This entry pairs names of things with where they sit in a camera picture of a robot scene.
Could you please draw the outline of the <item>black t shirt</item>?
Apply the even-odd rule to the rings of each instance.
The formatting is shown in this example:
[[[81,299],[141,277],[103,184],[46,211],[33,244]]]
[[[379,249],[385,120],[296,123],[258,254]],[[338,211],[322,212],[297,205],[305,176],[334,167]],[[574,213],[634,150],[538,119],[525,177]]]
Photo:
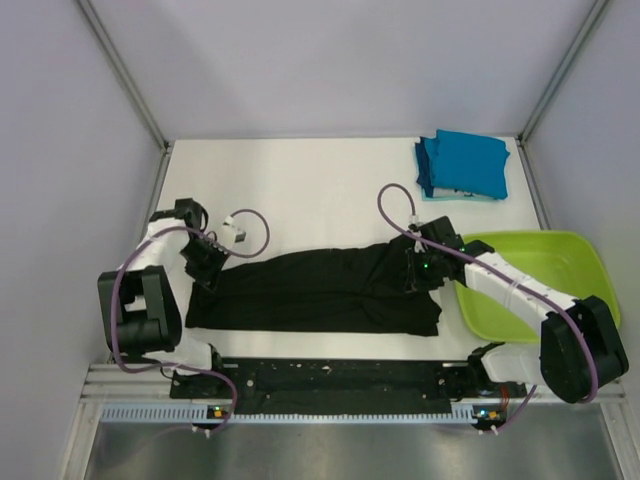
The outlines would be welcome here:
[[[397,236],[364,248],[317,249],[221,272],[214,289],[194,287],[189,328],[303,333],[438,333],[441,314],[418,287]]]

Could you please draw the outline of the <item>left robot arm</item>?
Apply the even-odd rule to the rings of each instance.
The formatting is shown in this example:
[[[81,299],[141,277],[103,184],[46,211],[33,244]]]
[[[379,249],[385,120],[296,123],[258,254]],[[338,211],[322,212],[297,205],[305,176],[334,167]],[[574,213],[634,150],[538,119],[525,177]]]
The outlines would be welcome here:
[[[154,212],[132,258],[97,281],[105,339],[131,369],[135,363],[171,366],[205,396],[226,387],[223,360],[186,328],[193,287],[213,289],[228,252],[246,233],[228,216],[205,231],[208,212],[191,198]]]

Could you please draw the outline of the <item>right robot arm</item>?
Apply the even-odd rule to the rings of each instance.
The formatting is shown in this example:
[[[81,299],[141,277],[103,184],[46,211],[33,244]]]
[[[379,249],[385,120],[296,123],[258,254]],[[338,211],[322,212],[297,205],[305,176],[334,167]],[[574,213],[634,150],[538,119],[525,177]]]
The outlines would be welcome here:
[[[629,370],[619,313],[603,264],[566,231],[457,234],[448,217],[407,230],[414,265],[437,286],[455,283],[470,330],[491,341],[467,370],[487,396],[503,382],[548,388],[566,403],[590,401]]]

